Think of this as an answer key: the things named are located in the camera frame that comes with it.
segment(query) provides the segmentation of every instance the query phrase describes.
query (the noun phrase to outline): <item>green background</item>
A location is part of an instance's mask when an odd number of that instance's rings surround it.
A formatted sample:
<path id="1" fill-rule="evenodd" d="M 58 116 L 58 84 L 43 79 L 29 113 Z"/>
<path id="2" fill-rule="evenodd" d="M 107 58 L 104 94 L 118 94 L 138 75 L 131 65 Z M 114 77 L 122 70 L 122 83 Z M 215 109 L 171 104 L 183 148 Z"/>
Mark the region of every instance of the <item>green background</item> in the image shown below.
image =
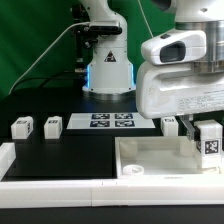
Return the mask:
<path id="1" fill-rule="evenodd" d="M 111 9 L 124 16 L 128 22 L 128 57 L 134 64 L 136 73 L 143 62 L 141 44 L 150 39 L 138 2 L 108 2 Z M 162 13 L 150 0 L 141 2 L 154 35 L 173 27 L 173 15 Z M 73 24 L 70 7 L 77 3 L 78 0 L 1 0 L 0 100 L 45 49 Z M 56 72 L 72 70 L 74 66 L 75 42 L 68 32 L 27 77 L 49 77 Z M 19 88 L 37 84 L 40 82 L 29 82 Z"/>

